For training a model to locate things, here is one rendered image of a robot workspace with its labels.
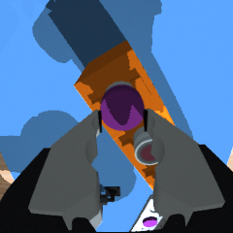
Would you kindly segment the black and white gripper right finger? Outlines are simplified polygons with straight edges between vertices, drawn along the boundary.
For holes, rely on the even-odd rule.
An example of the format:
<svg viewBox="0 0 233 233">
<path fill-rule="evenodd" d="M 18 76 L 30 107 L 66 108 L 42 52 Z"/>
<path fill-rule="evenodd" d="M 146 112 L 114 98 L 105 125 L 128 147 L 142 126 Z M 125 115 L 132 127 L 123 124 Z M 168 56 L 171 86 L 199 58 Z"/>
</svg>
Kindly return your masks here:
<svg viewBox="0 0 233 233">
<path fill-rule="evenodd" d="M 185 226 L 233 233 L 233 171 L 205 144 L 152 109 L 144 109 L 144 127 L 157 161 L 153 209 L 163 223 L 181 214 Z"/>
</svg>

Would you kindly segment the blue flat mat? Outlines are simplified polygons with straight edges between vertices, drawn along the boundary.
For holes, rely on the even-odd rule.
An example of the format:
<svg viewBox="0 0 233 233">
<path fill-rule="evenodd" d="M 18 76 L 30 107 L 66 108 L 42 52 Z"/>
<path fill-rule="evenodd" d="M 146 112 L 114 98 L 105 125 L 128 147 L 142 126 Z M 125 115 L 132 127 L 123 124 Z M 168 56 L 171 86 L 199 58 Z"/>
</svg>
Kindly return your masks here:
<svg viewBox="0 0 233 233">
<path fill-rule="evenodd" d="M 0 0 L 0 151 L 14 178 L 92 111 L 74 87 L 126 41 L 175 126 L 226 165 L 233 148 L 233 0 Z M 100 232 L 130 231 L 153 190 L 105 127 L 92 162 Z"/>
</svg>

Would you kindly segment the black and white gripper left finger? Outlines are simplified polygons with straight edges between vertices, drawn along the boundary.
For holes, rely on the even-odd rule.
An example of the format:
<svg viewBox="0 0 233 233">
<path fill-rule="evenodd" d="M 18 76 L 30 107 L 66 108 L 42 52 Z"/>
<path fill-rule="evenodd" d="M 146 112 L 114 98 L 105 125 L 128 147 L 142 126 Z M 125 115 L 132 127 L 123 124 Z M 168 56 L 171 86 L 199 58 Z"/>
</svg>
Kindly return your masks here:
<svg viewBox="0 0 233 233">
<path fill-rule="evenodd" d="M 96 132 L 95 132 L 96 131 Z M 72 230 L 75 217 L 100 212 L 96 137 L 102 114 L 94 110 L 49 148 L 43 148 L 0 201 L 0 233 Z M 89 162 L 88 162 L 89 161 Z"/>
</svg>

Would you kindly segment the grey control box with blue and green buttons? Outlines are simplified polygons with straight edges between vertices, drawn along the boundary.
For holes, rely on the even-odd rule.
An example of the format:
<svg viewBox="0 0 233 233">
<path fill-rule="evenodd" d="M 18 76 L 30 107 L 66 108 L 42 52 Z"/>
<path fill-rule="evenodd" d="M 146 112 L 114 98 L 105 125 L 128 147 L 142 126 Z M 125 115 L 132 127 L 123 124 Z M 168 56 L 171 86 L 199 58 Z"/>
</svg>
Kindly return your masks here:
<svg viewBox="0 0 233 233">
<path fill-rule="evenodd" d="M 106 194 L 101 194 L 98 172 L 97 177 L 100 193 L 100 212 L 90 221 L 95 230 L 103 221 L 103 206 L 108 206 L 108 202 L 114 203 L 115 196 L 120 196 L 120 186 L 105 186 Z M 111 198 L 108 198 L 108 196 L 111 196 Z"/>
</svg>

